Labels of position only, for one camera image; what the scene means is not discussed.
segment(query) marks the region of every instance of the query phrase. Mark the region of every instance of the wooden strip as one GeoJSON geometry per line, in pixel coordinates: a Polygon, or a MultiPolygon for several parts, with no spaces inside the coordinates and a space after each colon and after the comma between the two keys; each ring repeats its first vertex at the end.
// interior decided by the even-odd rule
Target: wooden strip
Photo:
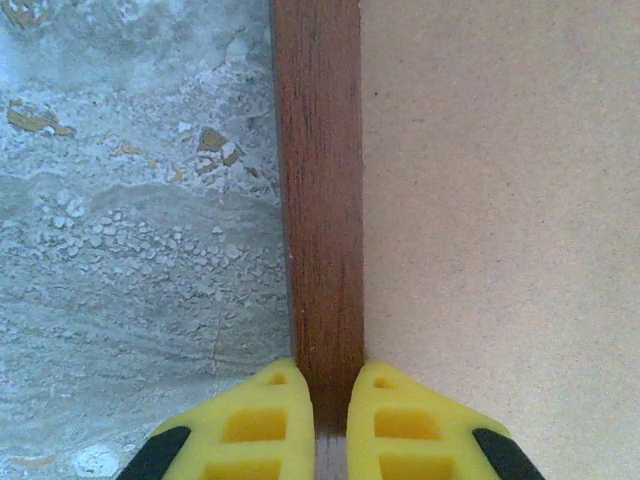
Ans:
{"type": "Polygon", "coordinates": [[[316,428],[344,433],[364,357],[358,0],[272,0],[294,355],[316,428]]]}

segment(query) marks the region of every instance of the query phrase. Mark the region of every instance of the floor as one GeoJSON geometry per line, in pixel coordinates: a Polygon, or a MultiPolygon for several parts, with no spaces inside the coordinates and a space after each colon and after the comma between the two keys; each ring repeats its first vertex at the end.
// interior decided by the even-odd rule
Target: floor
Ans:
{"type": "Polygon", "coordinates": [[[20,4],[0,11],[0,477],[114,478],[289,352],[268,3],[20,4]]]}
{"type": "Polygon", "coordinates": [[[362,2],[370,355],[548,479],[640,470],[640,5],[362,2]]]}

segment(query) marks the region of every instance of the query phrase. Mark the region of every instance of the beige tile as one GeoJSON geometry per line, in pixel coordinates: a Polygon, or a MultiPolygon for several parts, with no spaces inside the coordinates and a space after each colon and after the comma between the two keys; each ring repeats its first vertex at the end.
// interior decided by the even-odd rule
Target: beige tile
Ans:
{"type": "Polygon", "coordinates": [[[362,1],[367,348],[635,479],[640,3],[552,3],[362,1]]]}

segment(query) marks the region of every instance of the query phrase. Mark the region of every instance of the wooden threshold strip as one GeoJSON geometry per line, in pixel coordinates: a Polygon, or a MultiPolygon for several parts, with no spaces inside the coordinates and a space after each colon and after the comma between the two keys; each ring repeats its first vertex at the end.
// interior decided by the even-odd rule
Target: wooden threshold strip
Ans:
{"type": "Polygon", "coordinates": [[[344,433],[364,357],[358,0],[272,0],[293,351],[316,428],[344,433]]]}

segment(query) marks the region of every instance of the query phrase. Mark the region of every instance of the beige floor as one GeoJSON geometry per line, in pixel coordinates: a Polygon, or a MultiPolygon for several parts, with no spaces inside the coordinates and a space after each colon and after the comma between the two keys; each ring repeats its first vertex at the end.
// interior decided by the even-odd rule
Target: beige floor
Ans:
{"type": "Polygon", "coordinates": [[[549,480],[640,478],[640,3],[362,14],[369,354],[549,480]]]}

